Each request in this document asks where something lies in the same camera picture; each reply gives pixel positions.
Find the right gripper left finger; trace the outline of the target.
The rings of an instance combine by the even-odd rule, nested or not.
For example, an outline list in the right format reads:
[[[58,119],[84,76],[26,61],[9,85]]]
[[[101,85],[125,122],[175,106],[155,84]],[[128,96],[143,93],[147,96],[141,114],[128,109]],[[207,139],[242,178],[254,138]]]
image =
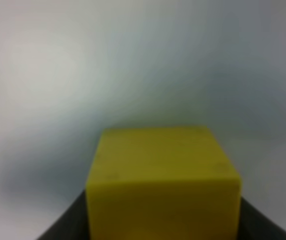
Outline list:
[[[86,195],[83,191],[38,240],[90,240]]]

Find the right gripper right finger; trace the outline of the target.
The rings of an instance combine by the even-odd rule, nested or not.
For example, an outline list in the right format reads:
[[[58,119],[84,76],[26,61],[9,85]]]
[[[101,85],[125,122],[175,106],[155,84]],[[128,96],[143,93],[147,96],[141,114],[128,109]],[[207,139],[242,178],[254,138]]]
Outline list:
[[[237,240],[286,240],[286,230],[242,198]]]

